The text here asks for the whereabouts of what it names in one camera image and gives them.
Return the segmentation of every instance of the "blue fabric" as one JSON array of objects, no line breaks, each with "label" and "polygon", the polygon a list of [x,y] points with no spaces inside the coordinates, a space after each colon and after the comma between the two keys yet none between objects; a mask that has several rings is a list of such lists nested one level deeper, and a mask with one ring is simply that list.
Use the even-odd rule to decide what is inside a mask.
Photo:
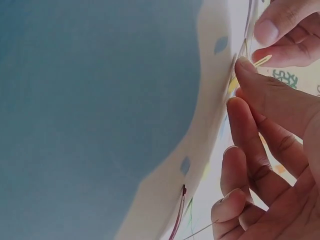
[{"label": "blue fabric", "polygon": [[1,239],[114,238],[193,118],[201,4],[0,0]]}]

